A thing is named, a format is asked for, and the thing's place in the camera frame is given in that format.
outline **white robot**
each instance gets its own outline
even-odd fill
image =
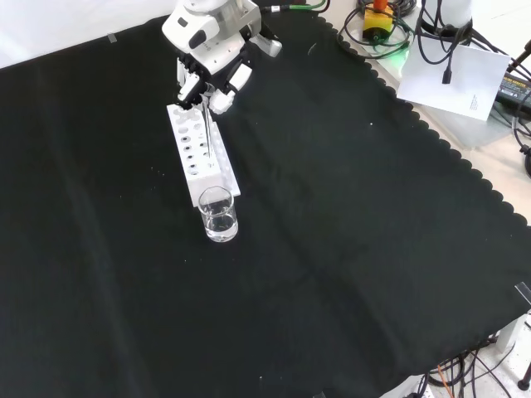
[[[215,114],[230,108],[251,75],[249,41],[269,56],[282,48],[251,0],[179,0],[163,33],[178,51],[176,104],[190,109],[207,94]]]

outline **orange cable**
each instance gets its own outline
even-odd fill
[[[454,398],[454,396],[451,394],[450,387],[446,384],[445,375],[442,374],[441,365],[437,365],[437,370],[439,371],[439,376],[441,377],[442,384],[444,384],[446,390],[448,391],[448,395],[450,396],[450,398]]]

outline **metal stand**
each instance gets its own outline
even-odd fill
[[[525,372],[524,378],[518,382],[518,388],[522,391],[527,391],[529,389],[529,381],[531,381],[531,363]]]

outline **white wall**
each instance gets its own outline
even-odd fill
[[[0,68],[169,14],[176,0],[0,0]]]

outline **glass of water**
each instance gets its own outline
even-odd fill
[[[207,236],[215,242],[228,242],[238,232],[234,197],[223,187],[210,187],[199,197],[199,211]]]

